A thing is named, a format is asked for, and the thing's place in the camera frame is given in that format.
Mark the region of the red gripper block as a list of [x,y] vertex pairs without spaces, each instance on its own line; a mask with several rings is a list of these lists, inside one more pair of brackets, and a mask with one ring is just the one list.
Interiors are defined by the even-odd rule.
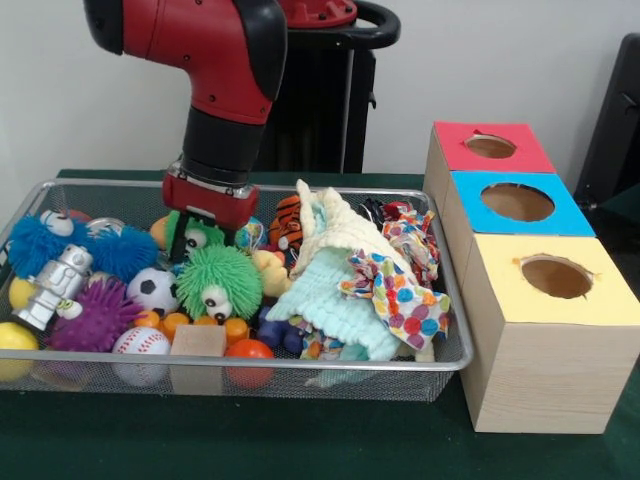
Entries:
[[162,184],[165,205],[174,210],[170,260],[182,263],[186,257],[186,229],[189,215],[210,225],[217,225],[224,233],[224,244],[236,246],[237,230],[244,227],[254,214],[259,190],[247,184],[240,188],[213,185],[189,176],[180,165],[170,165]]

